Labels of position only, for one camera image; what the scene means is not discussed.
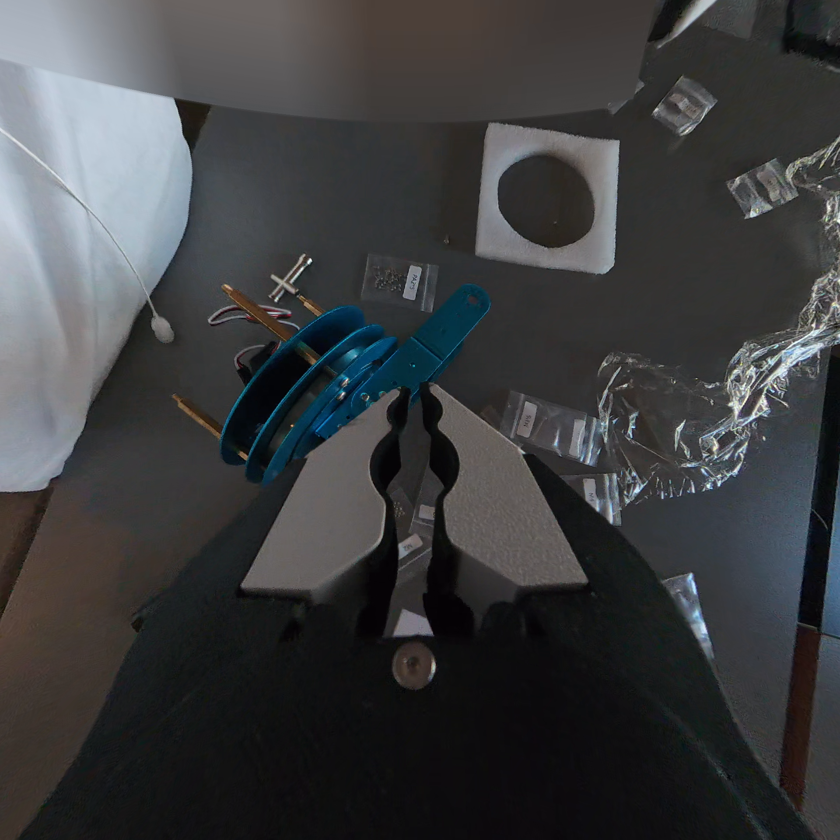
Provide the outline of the person in white shirt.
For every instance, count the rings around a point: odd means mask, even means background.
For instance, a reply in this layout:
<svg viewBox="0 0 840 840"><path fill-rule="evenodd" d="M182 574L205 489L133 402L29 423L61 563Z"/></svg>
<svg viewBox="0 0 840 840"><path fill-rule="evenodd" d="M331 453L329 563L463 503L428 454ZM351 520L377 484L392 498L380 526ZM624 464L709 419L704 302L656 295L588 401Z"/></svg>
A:
<svg viewBox="0 0 840 840"><path fill-rule="evenodd" d="M47 488L182 241L172 98L3 60L2 492Z"/></svg>

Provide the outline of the metal cross wrench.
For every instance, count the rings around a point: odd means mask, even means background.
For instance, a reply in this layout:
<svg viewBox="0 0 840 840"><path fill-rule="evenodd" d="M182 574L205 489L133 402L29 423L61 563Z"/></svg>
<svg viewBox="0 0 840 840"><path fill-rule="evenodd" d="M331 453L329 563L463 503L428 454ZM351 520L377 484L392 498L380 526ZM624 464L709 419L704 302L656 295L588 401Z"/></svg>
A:
<svg viewBox="0 0 840 840"><path fill-rule="evenodd" d="M312 257L304 253L299 255L296 262L284 275L270 274L269 279L274 286L269 292L268 298L272 301L278 301L284 295L298 297L300 295L298 280L302 273L312 265L312 262Z"/></svg>

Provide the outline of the small clear hardware bag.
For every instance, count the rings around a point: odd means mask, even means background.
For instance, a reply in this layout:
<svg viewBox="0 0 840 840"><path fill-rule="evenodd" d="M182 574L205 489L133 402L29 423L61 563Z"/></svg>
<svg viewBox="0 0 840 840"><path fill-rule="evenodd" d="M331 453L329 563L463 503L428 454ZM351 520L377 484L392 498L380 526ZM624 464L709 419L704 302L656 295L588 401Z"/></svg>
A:
<svg viewBox="0 0 840 840"><path fill-rule="evenodd" d="M439 267L418 260L369 254L360 299L419 312L434 311Z"/></svg>
<svg viewBox="0 0 840 840"><path fill-rule="evenodd" d="M682 138L692 133L717 103L699 82L681 76L652 111L652 117Z"/></svg>
<svg viewBox="0 0 840 840"><path fill-rule="evenodd" d="M769 213L799 195L778 159L735 176L727 181L726 186L745 219Z"/></svg>
<svg viewBox="0 0 840 840"><path fill-rule="evenodd" d="M509 391L499 430L520 445L552 452L583 466L595 467L602 452L598 419L520 392Z"/></svg>
<svg viewBox="0 0 840 840"><path fill-rule="evenodd" d="M661 581L680 614L686 620L707 660L714 663L714 652L707 623L702 612L697 580L692 572L672 576Z"/></svg>
<svg viewBox="0 0 840 840"><path fill-rule="evenodd" d="M400 486L390 490L397 535L396 582L399 585L409 582L428 567L434 537L435 504L440 490L440 482L431 472L423 478L414 499Z"/></svg>
<svg viewBox="0 0 840 840"><path fill-rule="evenodd" d="M615 527L622 525L622 499L614 473L561 478L605 520Z"/></svg>

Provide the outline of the blue toy robot arm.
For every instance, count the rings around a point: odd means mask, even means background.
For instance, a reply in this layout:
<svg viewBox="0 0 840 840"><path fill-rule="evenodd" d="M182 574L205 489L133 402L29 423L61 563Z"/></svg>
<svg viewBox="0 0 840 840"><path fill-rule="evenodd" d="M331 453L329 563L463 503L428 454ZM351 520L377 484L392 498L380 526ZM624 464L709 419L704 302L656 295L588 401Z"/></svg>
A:
<svg viewBox="0 0 840 840"><path fill-rule="evenodd" d="M239 290L228 285L223 290L274 334L276 346L251 375L224 423L182 396L173 395L173 400L215 436L225 463L244 466L246 479L260 485L388 393L403 389L409 405L414 404L421 385L436 381L490 309L487 293L468 283L399 343L381 325L366 322L355 306L324 311L305 300L316 318L295 331Z"/></svg>

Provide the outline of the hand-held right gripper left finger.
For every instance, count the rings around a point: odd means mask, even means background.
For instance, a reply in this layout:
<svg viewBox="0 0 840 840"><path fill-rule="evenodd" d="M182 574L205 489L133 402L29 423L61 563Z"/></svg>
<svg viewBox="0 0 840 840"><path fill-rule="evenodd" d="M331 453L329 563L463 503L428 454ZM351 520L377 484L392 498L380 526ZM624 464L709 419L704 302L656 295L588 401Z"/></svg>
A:
<svg viewBox="0 0 840 840"><path fill-rule="evenodd" d="M396 584L393 502L406 387L387 392L301 461L240 585L244 595L330 606L359 636L381 636Z"/></svg>

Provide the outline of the white foam square with hole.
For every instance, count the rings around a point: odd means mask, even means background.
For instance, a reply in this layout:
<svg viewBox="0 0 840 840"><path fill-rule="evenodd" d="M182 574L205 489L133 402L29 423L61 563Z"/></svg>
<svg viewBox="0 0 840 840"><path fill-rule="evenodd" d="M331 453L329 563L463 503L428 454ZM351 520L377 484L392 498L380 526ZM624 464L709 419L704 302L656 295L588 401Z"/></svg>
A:
<svg viewBox="0 0 840 840"><path fill-rule="evenodd" d="M551 270L603 275L614 267L620 163L619 140L490 122L482 155L476 220L477 257ZM513 165L545 156L568 165L590 191L593 220L576 241L540 245L504 218L498 197L501 177Z"/></svg>

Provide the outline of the crumpled clear plastic wrap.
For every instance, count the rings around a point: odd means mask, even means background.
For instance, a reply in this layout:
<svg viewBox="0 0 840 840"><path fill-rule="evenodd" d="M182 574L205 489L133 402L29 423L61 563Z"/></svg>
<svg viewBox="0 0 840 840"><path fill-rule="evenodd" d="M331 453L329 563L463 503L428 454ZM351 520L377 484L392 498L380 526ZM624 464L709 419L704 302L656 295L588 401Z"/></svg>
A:
<svg viewBox="0 0 840 840"><path fill-rule="evenodd" d="M745 462L760 422L786 407L791 382L819 372L839 339L839 139L786 168L792 185L823 201L831 262L795 325L747 340L721 382L685 377L633 353L609 353L598 371L605 453L624 507L719 488Z"/></svg>

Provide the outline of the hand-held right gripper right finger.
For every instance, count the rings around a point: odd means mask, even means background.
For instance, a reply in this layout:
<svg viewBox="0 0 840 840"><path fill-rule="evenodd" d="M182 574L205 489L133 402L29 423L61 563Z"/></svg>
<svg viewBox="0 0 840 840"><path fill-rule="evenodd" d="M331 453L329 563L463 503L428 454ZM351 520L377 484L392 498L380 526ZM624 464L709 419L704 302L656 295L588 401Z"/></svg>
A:
<svg viewBox="0 0 840 840"><path fill-rule="evenodd" d="M436 384L421 387L434 503L423 604L436 636L472 636L496 604L589 584L520 447Z"/></svg>

